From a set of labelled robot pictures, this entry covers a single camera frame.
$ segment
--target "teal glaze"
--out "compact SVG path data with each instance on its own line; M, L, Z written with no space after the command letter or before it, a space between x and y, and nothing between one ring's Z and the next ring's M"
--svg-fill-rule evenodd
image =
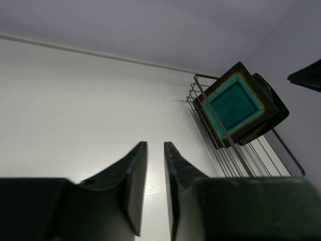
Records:
M264 112L263 105L240 74L230 77L208 99L230 135ZM220 138L224 138L224 132L211 114L210 107L206 103L203 107Z

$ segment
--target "wall-mounted dish rack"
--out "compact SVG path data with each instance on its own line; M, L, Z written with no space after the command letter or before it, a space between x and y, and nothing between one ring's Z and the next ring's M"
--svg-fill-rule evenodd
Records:
M194 83L191 84L187 103L189 103L195 115L199 116L203 124L200 128L205 128L202 132L207 133L204 137L213 151L213 162L219 167L226 177L260 177L260 176L305 176L305 171L299 161L295 158L287 145L281 139L276 130L272 129L264 136L261 136L250 143L240 146L233 143L228 132L224 128L214 108L211 106L204 91L210 87L209 81L213 83L218 77L196 74ZM199 107L193 101L203 95L205 102L211 109L218 124L224 131L231 147L217 149L218 144L210 132L204 118L198 115Z

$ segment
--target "wire rack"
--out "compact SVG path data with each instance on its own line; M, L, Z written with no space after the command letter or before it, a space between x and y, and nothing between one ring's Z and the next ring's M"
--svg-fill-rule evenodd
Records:
M191 90L189 90L189 95L187 96L187 103L189 103L194 114L202 119L202 126L205 127L204 131L208 133L205 138L213 151L213 162L214 164L218 164L224 176L305 176L303 167L274 129L244 146L233 143L227 130L204 93L211 84L200 84L199 78L206 80L205 82L207 83L209 80L213 83L219 78L196 74L194 76L194 83L191 84ZM227 136L227 140L231 147L226 148L223 141L220 140L221 145L224 148L217 148L219 145L210 132L210 128L207 126L202 115L198 114L200 112L199 107L193 104L193 101L199 95L203 95L210 111L221 126L225 136Z

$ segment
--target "square plate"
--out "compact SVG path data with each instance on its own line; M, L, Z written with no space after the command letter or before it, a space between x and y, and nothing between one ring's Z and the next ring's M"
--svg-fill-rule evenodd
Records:
M278 113L273 101L241 62L204 92L234 143ZM223 147L220 139L225 147L229 147L223 129L202 95L194 100L194 105L209 127L217 143L216 147Z
M241 146L251 142L256 138L259 138L261 135L264 135L289 116L288 109L286 108L280 97L276 94L274 89L269 85L269 83L258 73L255 73L252 76L256 80L256 82L260 83L261 87L263 84L265 85L265 93L268 92L268 96L277 107L278 113L259 128L256 128L254 131L247 133L246 136L238 142L238 144Z

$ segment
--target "black object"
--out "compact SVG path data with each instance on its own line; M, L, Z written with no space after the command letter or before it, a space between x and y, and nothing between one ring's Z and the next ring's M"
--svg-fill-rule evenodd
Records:
M304 179L209 178L164 144L172 241L321 240L321 202Z
M218 80L219 78L218 77L213 77L213 76L208 76L208 75L196 74L194 76L194 83L191 83L191 85L190 85L191 89L189 90L189 94L186 97L186 102L190 105L191 110L193 111L193 113L200 117L199 119L198 118L195 119L196 123L198 124L198 121L202 122L202 124L206 127L207 134L209 135L209 137L211 138L212 143L214 144L214 146L217 149L218 147L216 146L215 139L212 136L211 132L208 131L210 128L207 126L203 116L201 114L199 114L200 110L197 109L197 106L193 103L195 98L198 97L199 93L201 93L202 95L204 94L204 96L206 97L206 94L204 93L203 88L205 89L205 88L209 87L208 85L201 84L201 82L203 82L203 81L202 80L199 81L199 77L200 78L213 79L213 80ZM270 91L268 93L268 97L270 97L270 98L272 97ZM290 149L286 146L286 144L284 143L282 138L277 134L277 132L274 129L272 129L270 132L266 133L266 139L270 144L273 143L273 149L278 154L278 156L279 156L279 158L280 158L280 160L282 162L283 161L286 161L286 162L290 161L289 163L285 164L285 167L286 167L286 169L290 168L288 170L288 172L291 174L291 176L298 176L298 177L305 176L305 171L304 171L303 167L301 166L299 161L295 158L295 156L291 153ZM262 148L264 148L264 145L262 145L261 142L258 142L258 143ZM244 148L243 149L242 148L237 148L236 145L233 145L231 148L235 151L238 159L240 160L241 164L243 165L243 167L244 167L245 171L247 172L248 176L249 177L254 177L254 175L252 173L252 170L249 169L248 164L243 159L243 157L246 156L247 149L246 148L245 149ZM218 161L219 165L221 166L224 174L228 175L228 172L231 172L231 171L234 172L232 170L233 166L237 170L238 167L236 167L237 166L236 163L233 164L233 162L231 162L230 164L232 164L232 165L230 167L229 167L229 165L227 165L227 166L224 165L226 160L224 159L224 153L222 155L221 150L217 150L216 151L216 150L214 150L214 147L213 147L212 151L214 152L215 156L218 158L217 161ZM262 170L264 170L264 171L263 172L260 171L260 173L262 175L264 175L263 173L265 173L267 171L266 174L269 175L269 171L268 171L268 169L266 169L266 166L265 166L264 162L261 162L261 164L262 164L262 167L263 167Z
M1 241L133 241L140 234L147 143L76 185L0 179Z
M278 108L241 62L235 64L204 91L234 143L262 126L278 113ZM209 127L216 148L230 147L222 126L200 94L194 106Z
M321 92L321 59L288 76L293 84Z
M264 92L268 95L268 97L273 101L273 103L278 109L278 112L267 122L249 131L245 135L245 137L238 142L238 144L240 144L241 146L266 134L268 131L272 130L274 127L276 127L278 124L280 124L289 116L289 111L286 108L285 104L282 102L282 100L274 91L274 89L269 85L269 83L258 73L253 74L252 77L257 81L260 87L264 90Z

